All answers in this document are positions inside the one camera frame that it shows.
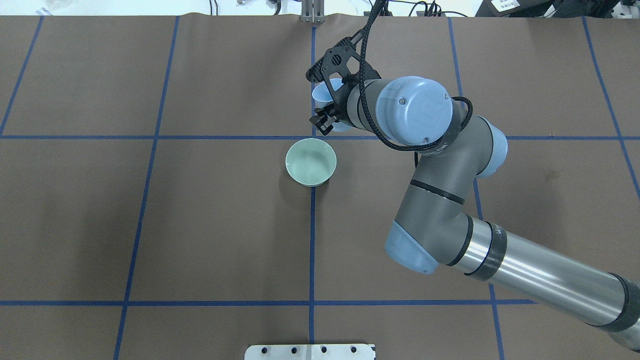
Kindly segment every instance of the blue joint cap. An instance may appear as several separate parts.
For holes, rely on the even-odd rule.
[[[491,129],[491,137],[493,138],[493,151],[491,152],[491,158],[489,159],[489,163],[486,165],[484,170],[480,172],[480,174],[476,175],[476,177],[488,177],[492,175],[498,168],[504,163],[504,160],[507,158],[507,152],[509,151],[509,144],[507,143],[507,137],[504,136],[504,133],[500,131],[497,127],[493,126],[489,120],[483,118],[482,116],[478,116],[480,119],[483,119],[487,125],[489,125],[489,129]]]
[[[421,274],[432,274],[438,267],[436,259],[396,221],[391,224],[385,251],[396,263]]]
[[[404,145],[426,145],[439,139],[451,123],[453,104],[436,81],[418,76],[387,84],[376,102],[380,130]]]

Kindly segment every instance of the light blue cup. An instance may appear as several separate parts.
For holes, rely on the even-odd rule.
[[[304,186],[319,186],[329,180],[338,160],[335,152],[326,142],[308,138],[302,139],[287,151],[285,166],[289,175]]]
[[[329,81],[331,81],[331,86],[334,90],[338,90],[343,85],[341,79],[329,79]],[[326,87],[326,84],[324,82],[316,86],[314,91],[311,92],[311,97],[313,97],[314,101],[316,102],[316,108],[324,108],[325,106],[333,102],[331,93],[329,92],[329,89]],[[341,122],[334,122],[332,125],[333,131],[337,133],[343,133],[351,129],[351,126],[343,124]]]

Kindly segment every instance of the grid line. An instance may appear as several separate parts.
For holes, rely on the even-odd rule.
[[[529,299],[499,299],[498,305],[535,305]],[[123,306],[109,300],[0,300],[0,306]],[[307,300],[130,300],[128,307],[269,307],[309,306]],[[490,299],[460,300],[314,300],[314,306],[485,306]]]
[[[311,66],[316,62],[316,27],[311,27]],[[311,116],[316,102],[312,95],[316,84],[311,83]],[[316,137],[316,127],[311,125],[311,137]],[[309,343],[316,342],[316,187],[311,188],[311,209],[309,213]]]
[[[459,94],[458,96],[464,96],[464,92],[462,89],[462,80],[460,77],[460,67],[458,65],[458,54],[456,51],[456,37],[453,31],[453,21],[451,20],[450,17],[447,18],[447,21],[449,23],[449,37],[451,38],[451,51],[453,52],[453,64],[456,69],[456,80],[458,82],[458,94]],[[478,190],[477,179],[474,179],[474,195],[476,196],[476,209],[478,212],[478,218],[480,220],[483,220],[482,204],[480,203],[480,191]],[[495,339],[496,339],[496,344],[498,346],[498,355],[500,356],[500,360],[504,360],[504,349],[502,346],[502,331],[500,330],[498,306],[495,301],[495,293],[493,291],[492,284],[489,284],[489,294],[490,294],[489,303],[491,304],[491,309],[493,313],[493,326],[495,327]]]
[[[154,160],[156,158],[156,149],[158,144],[158,138],[160,135],[160,125],[162,123],[162,115],[164,110],[164,100],[166,99],[166,89],[169,84],[169,77],[171,74],[171,64],[173,61],[173,50],[175,49],[175,39],[178,34],[178,25],[180,24],[180,16],[175,17],[175,23],[173,25],[173,36],[171,40],[171,48],[169,50],[169,59],[166,63],[166,71],[164,73],[164,84],[162,89],[162,96],[160,97],[160,106],[158,108],[158,116],[156,120],[156,132],[154,134],[154,142],[151,146],[151,155],[149,156],[149,166],[147,169],[147,178],[145,179],[145,187],[142,193],[142,202],[140,205],[140,214],[138,216],[138,226],[136,228],[136,238],[133,243],[133,249],[131,251],[131,264],[129,265],[129,275],[127,276],[127,286],[124,293],[124,304],[122,305],[122,313],[120,315],[120,325],[118,326],[118,336],[116,338],[116,345],[113,352],[113,359],[118,360],[120,357],[120,345],[122,344],[122,335],[124,333],[124,325],[127,320],[127,310],[129,308],[129,297],[131,296],[131,284],[133,282],[133,273],[136,268],[136,258],[138,256],[138,247],[140,245],[140,234],[142,233],[142,221],[145,216],[145,209],[147,207],[147,196],[149,194],[149,183],[151,182],[151,174],[153,173]]]
[[[620,131],[620,125],[618,124],[616,113],[613,111],[613,106],[611,105],[611,99],[609,98],[607,87],[604,84],[604,79],[602,78],[602,73],[600,72],[600,66],[598,66],[598,60],[596,59],[596,52],[593,49],[593,43],[591,42],[591,33],[589,32],[589,26],[587,25],[587,18],[585,16],[582,16],[582,25],[584,26],[584,34],[586,35],[587,43],[589,44],[589,51],[591,52],[593,67],[596,70],[596,75],[598,76],[598,81],[600,82],[600,88],[602,88],[604,99],[607,102],[607,107],[609,109],[609,115],[611,116],[611,120],[613,121],[613,126],[616,128],[616,134],[618,134],[618,140],[620,141],[622,154],[625,157],[625,161],[627,162],[627,167],[629,169],[629,174],[631,175],[631,180],[633,181],[634,187],[636,188],[636,195],[638,197],[638,200],[640,200],[640,186],[638,186],[636,172],[634,171],[634,167],[631,164],[631,159],[629,158],[629,154],[627,152],[627,146],[625,145],[625,140],[622,137],[622,131]]]
[[[153,140],[155,135],[0,135],[0,140]],[[375,136],[306,136],[306,135],[159,135],[158,140],[378,140]],[[638,141],[640,136],[538,136],[510,135],[507,140],[570,140],[570,141]]]
[[[9,98],[9,104],[6,106],[6,111],[4,112],[2,124],[0,124],[0,135],[2,135],[4,131],[4,127],[6,126],[6,122],[7,120],[9,120],[11,107],[13,106],[15,96],[18,94],[18,89],[20,88],[20,83],[22,82],[22,77],[24,76],[24,72],[27,70],[27,64],[29,63],[29,59],[31,58],[31,52],[33,51],[33,48],[36,45],[36,40],[38,40],[38,34],[40,34],[40,29],[42,28],[43,21],[44,21],[44,16],[40,16],[40,20],[38,20],[38,26],[36,27],[36,31],[33,33],[33,38],[31,39],[31,44],[29,45],[29,50],[27,51],[27,55],[24,57],[22,68],[20,68],[20,74],[18,74],[18,80],[16,80],[15,86],[13,87],[13,92],[11,93],[11,97]]]

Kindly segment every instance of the black electrical cable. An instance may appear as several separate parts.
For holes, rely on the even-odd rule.
[[[409,12],[409,16],[411,16],[411,14],[413,14],[413,11],[415,10],[415,7],[418,5],[424,5],[424,11],[427,12],[427,6],[429,6],[429,4],[425,3],[424,1],[418,1],[417,3],[413,4],[413,7],[411,8],[411,11]]]
[[[274,13],[274,15],[278,15],[280,13],[280,9],[282,9],[282,0],[271,0],[271,3],[275,3],[276,4],[276,12]]]
[[[437,12],[441,12],[442,11],[442,7],[438,4],[436,4],[435,1],[433,1],[431,3],[431,6],[429,6],[429,10],[427,12],[424,13],[424,16],[435,16],[434,14]]]
[[[596,17],[600,16],[600,12],[602,11],[602,6],[604,5],[604,3],[605,3],[604,0],[602,0],[600,2],[600,7],[598,7],[598,11],[595,13]]]
[[[380,13],[380,10],[385,1],[387,0],[376,0],[376,2],[373,4],[373,7],[371,8],[371,13],[369,14],[369,18],[367,19],[367,24],[365,24],[365,26],[356,35],[354,35],[354,38],[358,36],[358,34],[362,37],[361,39],[362,45],[360,45],[360,68],[358,69],[358,90],[360,91],[359,100],[360,100],[360,104],[362,105],[362,112],[364,113],[367,123],[369,124],[369,127],[371,128],[373,133],[387,147],[390,147],[391,149],[397,150],[397,151],[430,150],[436,147],[440,143],[442,138],[439,138],[435,142],[429,143],[427,145],[411,145],[411,146],[396,145],[390,142],[389,140],[387,140],[387,138],[385,138],[382,135],[382,132],[380,131],[380,129],[378,129],[377,125],[373,121],[373,118],[371,117],[371,112],[369,112],[369,105],[367,104],[367,97],[365,95],[365,78],[364,78],[364,69],[366,64],[365,59],[367,56],[367,43],[369,41],[369,32],[371,32],[371,26],[373,25],[373,22],[378,17],[378,14]],[[452,99],[456,101],[464,101],[468,106],[467,116],[465,117],[465,119],[463,120],[460,126],[460,131],[462,131],[462,129],[464,129],[464,127],[468,124],[469,120],[471,119],[471,116],[473,115],[473,106],[471,104],[471,101],[469,101],[469,99],[467,99],[466,97],[452,97]]]
[[[405,1],[405,0],[389,0],[392,3],[404,3],[404,4],[417,4],[415,1]]]
[[[216,4],[216,15],[218,14],[218,2],[217,0],[213,0],[213,3]],[[213,4],[211,4],[211,0],[209,0],[209,15],[213,15]]]
[[[468,17],[468,16],[466,16],[465,14],[463,14],[463,13],[459,13],[459,12],[436,12],[436,13],[434,13],[434,14],[433,14],[433,15],[431,15],[431,16],[438,16],[438,15],[440,15],[441,13],[457,13],[458,15],[462,15],[462,16],[464,16],[464,17]]]

